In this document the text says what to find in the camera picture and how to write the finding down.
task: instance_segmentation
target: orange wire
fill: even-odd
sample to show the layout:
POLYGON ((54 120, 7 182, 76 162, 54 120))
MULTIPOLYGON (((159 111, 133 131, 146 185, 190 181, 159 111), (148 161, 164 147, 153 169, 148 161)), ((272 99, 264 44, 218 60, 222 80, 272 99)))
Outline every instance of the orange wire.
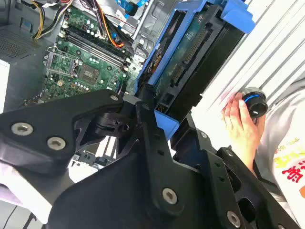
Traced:
POLYGON ((102 15, 102 19, 103 19, 103 22, 104 22, 104 26, 105 26, 105 29, 106 29, 107 35, 108 35, 108 37, 109 37, 109 39, 110 39, 111 43, 112 43, 114 46, 118 47, 118 48, 123 47, 123 46, 124 46, 124 44, 123 44, 123 43, 121 43, 121 44, 117 44, 117 43, 115 43, 115 42, 114 42, 114 40, 112 39, 112 37, 111 37, 111 35, 110 35, 110 33, 109 33, 109 30, 108 30, 108 26, 107 26, 107 24, 106 24, 106 20, 105 20, 104 13, 103 13, 103 11, 102 11, 102 9, 101 9, 101 7, 100 7, 100 5, 99 5, 99 4, 98 4, 98 6, 99 6, 99 9, 100 9, 100 12, 101 12, 101 15, 102 15))

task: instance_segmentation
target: metal panel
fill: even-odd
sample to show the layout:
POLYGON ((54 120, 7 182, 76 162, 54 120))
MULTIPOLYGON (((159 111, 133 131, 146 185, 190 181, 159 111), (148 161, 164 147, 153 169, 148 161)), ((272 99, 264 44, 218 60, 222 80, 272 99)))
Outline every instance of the metal panel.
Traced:
POLYGON ((256 86, 270 106, 305 70, 305 1, 251 0, 248 10, 255 29, 241 39, 192 110, 196 126, 216 148, 229 144, 220 111, 231 96, 256 86))

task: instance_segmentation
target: yellow wire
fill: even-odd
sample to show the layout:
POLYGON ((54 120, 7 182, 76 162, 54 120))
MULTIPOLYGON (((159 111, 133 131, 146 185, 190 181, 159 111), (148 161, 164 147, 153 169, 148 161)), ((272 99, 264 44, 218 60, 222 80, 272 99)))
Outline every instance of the yellow wire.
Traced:
POLYGON ((40 24, 39 24, 39 28, 37 31, 37 35, 35 37, 35 39, 37 40, 37 38, 40 36, 42 29, 43 29, 43 16, 42 16, 42 11, 41 11, 40 7, 38 6, 38 4, 36 2, 34 2, 33 0, 30 0, 30 1, 34 4, 34 6, 36 6, 36 8, 38 8, 39 15, 40 15, 40 24))

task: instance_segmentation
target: silver screw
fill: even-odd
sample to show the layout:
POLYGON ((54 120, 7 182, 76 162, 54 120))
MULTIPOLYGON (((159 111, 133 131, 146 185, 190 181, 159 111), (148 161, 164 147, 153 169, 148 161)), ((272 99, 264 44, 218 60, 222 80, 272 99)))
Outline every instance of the silver screw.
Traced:
POLYGON ((169 204, 176 204, 178 201, 178 197, 177 197, 176 193, 168 187, 163 189, 162 196, 163 196, 163 199, 169 204))
POLYGON ((234 155, 232 154, 231 150, 229 150, 229 149, 226 150, 226 153, 227 153, 229 156, 234 156, 234 155))
POLYGON ((201 132, 201 136, 204 137, 204 138, 208 137, 204 132, 201 132))
POLYGON ((34 128, 28 123, 15 123, 11 126, 11 131, 20 136, 27 136, 33 133, 34 128))
POLYGON ((119 100, 119 98, 116 97, 115 95, 111 95, 110 98, 113 99, 114 101, 118 101, 119 100))
POLYGON ((65 140, 63 140, 61 137, 50 137, 47 144, 50 149, 54 150, 61 150, 66 146, 65 140))
POLYGON ((228 220, 230 221, 230 223, 232 223, 232 225, 234 227, 239 228, 241 226, 240 219, 238 218, 238 216, 234 212, 228 211, 227 212, 227 217, 228 217, 228 220))

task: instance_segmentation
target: blue latch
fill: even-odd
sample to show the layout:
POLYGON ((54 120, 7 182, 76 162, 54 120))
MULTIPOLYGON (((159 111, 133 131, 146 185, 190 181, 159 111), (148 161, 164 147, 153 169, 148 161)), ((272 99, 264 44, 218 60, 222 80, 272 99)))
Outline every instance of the blue latch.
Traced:
POLYGON ((231 25, 235 26, 244 33, 250 33, 255 22, 252 20, 253 15, 247 11, 248 5, 241 0, 216 0, 215 4, 221 5, 224 10, 221 18, 231 25))

